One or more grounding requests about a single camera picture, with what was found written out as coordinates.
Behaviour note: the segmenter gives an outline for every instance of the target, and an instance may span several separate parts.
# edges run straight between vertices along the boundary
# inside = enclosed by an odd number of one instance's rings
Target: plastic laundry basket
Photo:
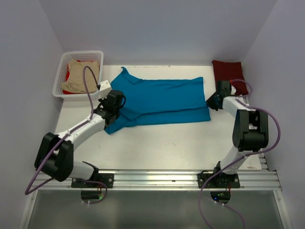
[[[53,86],[53,95],[55,97],[61,97],[65,100],[84,100],[88,98],[87,94],[64,94],[61,89],[61,83],[66,81],[67,66],[71,59],[79,61],[98,61],[100,64],[100,73],[98,83],[102,80],[102,66],[103,66],[104,54],[101,51],[75,51],[66,52],[61,56],[61,61],[57,69],[56,78]],[[97,98],[98,89],[96,92],[90,93],[92,98]]]

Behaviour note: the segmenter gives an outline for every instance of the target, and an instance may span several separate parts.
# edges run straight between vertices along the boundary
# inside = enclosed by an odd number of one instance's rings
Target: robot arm
[[[227,156],[217,164],[216,171],[226,167],[249,151],[258,152],[268,145],[268,114],[243,106],[238,102],[240,99],[240,97],[231,95],[229,81],[219,81],[216,92],[207,100],[210,108],[226,110],[235,117],[232,134],[233,147]],[[227,168],[224,173],[236,174],[245,160],[246,158]]]
[[[120,115],[119,110],[126,101],[123,93],[112,90],[108,81],[101,82],[99,95],[101,97],[99,99],[100,104],[82,122],[56,135],[47,133],[43,137],[34,164],[36,169],[41,165],[50,150],[61,141],[55,149],[57,152],[51,154],[41,171],[60,182],[67,178],[101,181],[98,168],[89,163],[78,162],[73,159],[77,147],[95,133],[115,122]]]

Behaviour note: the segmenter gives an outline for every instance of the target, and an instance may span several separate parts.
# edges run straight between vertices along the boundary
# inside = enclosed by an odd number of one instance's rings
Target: garment
[[[96,80],[99,80],[100,68],[97,61],[78,62],[72,59],[68,64],[69,78],[66,82],[61,84],[62,90],[70,93],[86,93],[82,78],[82,71],[85,66],[89,66],[92,69]],[[85,71],[85,78],[89,92],[96,92],[96,83],[89,69],[86,69]]]
[[[212,64],[216,85],[219,80],[244,80],[241,62],[212,61]],[[249,94],[245,83],[233,82],[232,85],[236,88],[235,95]]]
[[[203,93],[203,78],[192,80],[142,80],[126,68],[112,81],[126,96],[120,117],[105,129],[109,134],[123,127],[210,121]]]

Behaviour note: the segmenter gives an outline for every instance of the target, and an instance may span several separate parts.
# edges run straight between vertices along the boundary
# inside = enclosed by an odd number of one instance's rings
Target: blue shirt
[[[192,80],[142,80],[126,68],[111,87],[126,96],[120,117],[105,129],[112,134],[123,127],[210,121],[203,78]]]

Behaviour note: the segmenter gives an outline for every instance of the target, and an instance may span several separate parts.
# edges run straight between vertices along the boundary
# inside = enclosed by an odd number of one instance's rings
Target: white backdrop
[[[270,110],[282,138],[266,154],[279,175],[294,228],[304,228],[305,188],[305,1],[278,0],[243,62],[244,76],[254,89],[251,104]],[[276,129],[270,121],[270,143]]]
[[[1,1],[0,28],[0,227],[15,229],[42,137],[57,124],[62,48],[36,0]]]
[[[65,51],[104,63],[241,61],[276,0],[40,0]]]

